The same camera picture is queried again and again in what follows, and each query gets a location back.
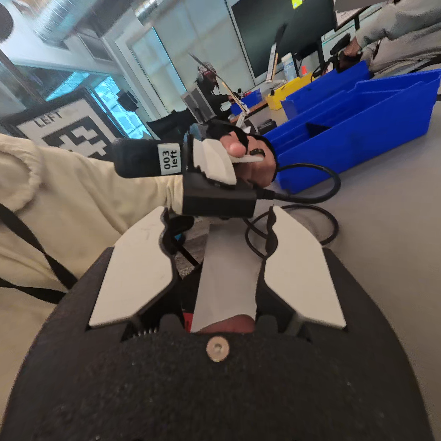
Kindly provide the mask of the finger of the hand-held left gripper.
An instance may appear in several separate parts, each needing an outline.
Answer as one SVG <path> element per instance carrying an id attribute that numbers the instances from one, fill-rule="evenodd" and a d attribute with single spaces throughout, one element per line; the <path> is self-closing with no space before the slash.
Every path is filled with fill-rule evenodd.
<path id="1" fill-rule="evenodd" d="M 206 179 L 215 183 L 234 187 L 237 184 L 235 164 L 260 163 L 264 160 L 258 155 L 233 157 L 228 154 L 220 141 L 205 139 L 192 141 L 193 166 Z"/>

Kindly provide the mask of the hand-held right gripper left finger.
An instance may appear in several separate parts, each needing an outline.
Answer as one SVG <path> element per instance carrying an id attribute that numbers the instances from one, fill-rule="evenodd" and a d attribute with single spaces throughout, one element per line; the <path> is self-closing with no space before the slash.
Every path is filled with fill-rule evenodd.
<path id="1" fill-rule="evenodd" d="M 168 252 L 172 236 L 166 207 L 130 227 L 115 243 L 89 319 L 90 328 L 131 323 L 137 333 L 185 332 L 178 272 Z"/>

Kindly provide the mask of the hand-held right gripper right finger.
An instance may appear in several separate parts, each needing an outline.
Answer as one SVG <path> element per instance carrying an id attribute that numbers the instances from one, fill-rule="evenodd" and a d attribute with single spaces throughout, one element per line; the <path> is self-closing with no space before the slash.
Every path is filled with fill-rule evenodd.
<path id="1" fill-rule="evenodd" d="M 321 244 L 280 206 L 269 209 L 265 248 L 256 285 L 257 323 L 272 318 L 279 333 L 294 322 L 345 329 Z"/>

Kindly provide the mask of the black ethernet port adapter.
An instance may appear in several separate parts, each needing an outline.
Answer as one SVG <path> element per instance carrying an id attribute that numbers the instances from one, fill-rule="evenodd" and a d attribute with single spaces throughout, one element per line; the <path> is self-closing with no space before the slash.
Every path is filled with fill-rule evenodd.
<path id="1" fill-rule="evenodd" d="M 198 172 L 183 175 L 182 215 L 209 218 L 252 218 L 258 200 L 274 200 L 275 192 L 251 187 L 239 179 L 227 186 Z"/>

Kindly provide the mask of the blue plastic bin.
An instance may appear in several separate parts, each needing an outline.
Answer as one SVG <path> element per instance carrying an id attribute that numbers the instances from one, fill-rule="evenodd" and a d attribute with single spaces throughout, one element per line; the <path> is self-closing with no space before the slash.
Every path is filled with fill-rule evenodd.
<path id="1" fill-rule="evenodd" d="M 284 113 L 291 120 L 336 94 L 353 89 L 356 83 L 369 79 L 370 72 L 365 61 L 341 73 L 332 70 L 287 96 L 281 102 Z"/>
<path id="2" fill-rule="evenodd" d="M 440 69 L 356 83 L 265 136 L 280 167 L 308 163 L 345 172 L 425 135 Z"/>

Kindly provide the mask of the person's left forearm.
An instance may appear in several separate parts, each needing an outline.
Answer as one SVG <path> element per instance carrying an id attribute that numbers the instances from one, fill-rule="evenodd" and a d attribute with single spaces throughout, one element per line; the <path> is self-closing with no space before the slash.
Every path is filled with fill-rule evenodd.
<path id="1" fill-rule="evenodd" d="M 121 178 L 114 165 L 40 148 L 45 165 L 41 221 L 54 257 L 65 266 L 92 263 L 139 220 L 159 207 L 182 213 L 183 177 Z"/>

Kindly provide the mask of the person's left hand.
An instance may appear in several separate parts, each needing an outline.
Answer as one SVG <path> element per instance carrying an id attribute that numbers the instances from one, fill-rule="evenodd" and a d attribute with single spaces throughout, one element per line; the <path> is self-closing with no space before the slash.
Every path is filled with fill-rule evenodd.
<path id="1" fill-rule="evenodd" d="M 233 165 L 235 175 L 249 185 L 267 188 L 275 179 L 278 162 L 272 144 L 260 135 L 247 134 L 241 128 L 214 120 L 207 126 L 206 137 L 220 141 L 231 157 L 258 157 L 261 161 Z"/>

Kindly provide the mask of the yellow plastic bin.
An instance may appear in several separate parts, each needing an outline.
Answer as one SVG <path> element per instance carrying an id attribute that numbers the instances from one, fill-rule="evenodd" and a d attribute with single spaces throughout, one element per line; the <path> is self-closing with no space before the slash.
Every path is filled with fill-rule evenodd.
<path id="1" fill-rule="evenodd" d="M 311 78 L 312 74 L 307 73 L 301 78 L 297 77 L 284 85 L 270 89 L 269 94 L 266 96 L 266 103 L 269 109 L 273 111 L 282 109 L 282 102 L 291 94 L 309 85 Z"/>

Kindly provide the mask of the black wall monitor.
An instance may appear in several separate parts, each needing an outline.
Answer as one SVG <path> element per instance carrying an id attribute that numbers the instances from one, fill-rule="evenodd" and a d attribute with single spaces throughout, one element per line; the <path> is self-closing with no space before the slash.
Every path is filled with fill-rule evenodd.
<path id="1" fill-rule="evenodd" d="M 279 60 L 288 53 L 308 56 L 335 27 L 334 2 L 240 0 L 230 6 L 255 79 L 266 75 L 271 48 L 277 42 Z"/>

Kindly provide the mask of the silver ventilation duct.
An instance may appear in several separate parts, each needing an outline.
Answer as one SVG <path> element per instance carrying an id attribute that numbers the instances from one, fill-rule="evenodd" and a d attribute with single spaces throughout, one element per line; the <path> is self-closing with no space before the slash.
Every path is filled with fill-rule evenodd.
<path id="1" fill-rule="evenodd" d="M 89 27 L 102 37 L 127 10 L 144 19 L 161 3 L 160 0 L 36 1 L 33 30 L 48 45 L 64 41 L 81 27 Z"/>

